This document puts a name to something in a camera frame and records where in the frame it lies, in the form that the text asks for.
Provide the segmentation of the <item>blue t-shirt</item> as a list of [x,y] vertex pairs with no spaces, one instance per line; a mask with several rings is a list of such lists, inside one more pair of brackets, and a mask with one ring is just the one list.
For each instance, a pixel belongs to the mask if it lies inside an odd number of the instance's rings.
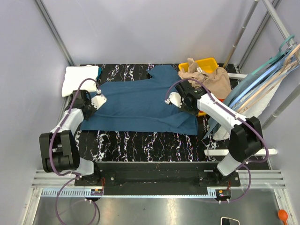
[[168,89],[180,80],[178,72],[171,65],[158,65],[147,72],[149,79],[102,84],[107,101],[80,129],[196,135],[196,117],[165,103]]

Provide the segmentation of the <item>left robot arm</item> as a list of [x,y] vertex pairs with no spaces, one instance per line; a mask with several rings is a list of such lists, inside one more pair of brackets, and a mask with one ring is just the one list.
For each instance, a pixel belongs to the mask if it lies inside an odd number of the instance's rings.
[[97,164],[80,157],[74,137],[79,125],[95,111],[88,91],[73,91],[57,126],[39,137],[42,166],[46,173],[55,173],[58,176],[73,173],[82,182],[92,186],[101,181]]

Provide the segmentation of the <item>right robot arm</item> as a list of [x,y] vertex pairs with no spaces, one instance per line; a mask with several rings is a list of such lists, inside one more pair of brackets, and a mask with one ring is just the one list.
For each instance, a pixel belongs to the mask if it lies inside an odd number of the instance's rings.
[[260,149],[265,149],[265,159],[269,156],[269,150],[263,139],[260,121],[256,117],[247,118],[235,112],[203,84],[200,85],[196,89],[188,79],[180,80],[174,84],[176,92],[172,92],[165,100],[190,114],[199,111],[207,113],[229,133],[229,152],[213,173],[214,183],[223,186],[229,181],[229,175],[250,161],[249,158]]

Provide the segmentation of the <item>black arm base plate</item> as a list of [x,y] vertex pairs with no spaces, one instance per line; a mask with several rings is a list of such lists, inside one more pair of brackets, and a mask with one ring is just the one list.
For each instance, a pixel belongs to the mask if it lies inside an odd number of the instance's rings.
[[[240,187],[237,172],[219,177],[214,162],[102,162],[104,194],[115,197],[194,197],[209,195],[207,188]],[[78,187],[99,187],[77,180]]]

